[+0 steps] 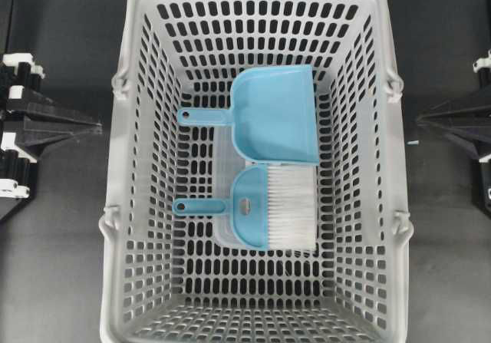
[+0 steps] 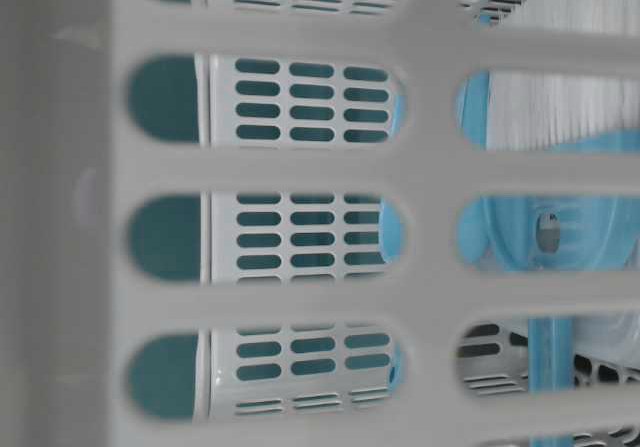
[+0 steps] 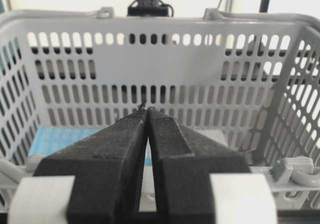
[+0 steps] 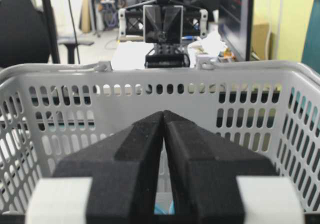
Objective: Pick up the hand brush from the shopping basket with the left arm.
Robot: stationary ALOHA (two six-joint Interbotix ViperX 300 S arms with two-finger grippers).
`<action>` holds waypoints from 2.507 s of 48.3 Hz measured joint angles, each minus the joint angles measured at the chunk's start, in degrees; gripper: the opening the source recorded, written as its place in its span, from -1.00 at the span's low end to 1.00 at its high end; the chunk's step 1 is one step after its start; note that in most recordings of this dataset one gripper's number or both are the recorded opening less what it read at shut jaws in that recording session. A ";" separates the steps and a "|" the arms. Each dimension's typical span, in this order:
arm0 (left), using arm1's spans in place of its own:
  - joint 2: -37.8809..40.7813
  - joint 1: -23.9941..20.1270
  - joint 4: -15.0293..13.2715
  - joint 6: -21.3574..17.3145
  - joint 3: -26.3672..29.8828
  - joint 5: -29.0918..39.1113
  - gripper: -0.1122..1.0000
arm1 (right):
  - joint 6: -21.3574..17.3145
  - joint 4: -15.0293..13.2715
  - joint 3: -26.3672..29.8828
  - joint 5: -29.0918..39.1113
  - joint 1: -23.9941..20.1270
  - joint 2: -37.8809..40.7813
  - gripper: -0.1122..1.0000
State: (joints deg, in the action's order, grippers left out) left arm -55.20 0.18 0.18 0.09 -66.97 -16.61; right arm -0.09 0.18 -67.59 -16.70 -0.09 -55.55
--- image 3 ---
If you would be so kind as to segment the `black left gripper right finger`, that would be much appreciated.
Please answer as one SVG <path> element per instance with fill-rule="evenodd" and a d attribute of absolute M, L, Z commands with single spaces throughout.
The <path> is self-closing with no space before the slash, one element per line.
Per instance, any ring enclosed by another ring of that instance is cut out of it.
<path fill-rule="evenodd" d="M 241 154 L 153 107 L 148 131 L 161 223 L 277 223 L 265 176 Z"/>

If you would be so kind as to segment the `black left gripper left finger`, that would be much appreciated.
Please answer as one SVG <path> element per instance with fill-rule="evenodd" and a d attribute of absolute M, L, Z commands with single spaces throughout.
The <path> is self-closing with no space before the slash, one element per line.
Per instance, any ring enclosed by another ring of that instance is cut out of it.
<path fill-rule="evenodd" d="M 148 113 L 140 109 L 41 160 L 8 223 L 115 223 L 139 208 Z"/>

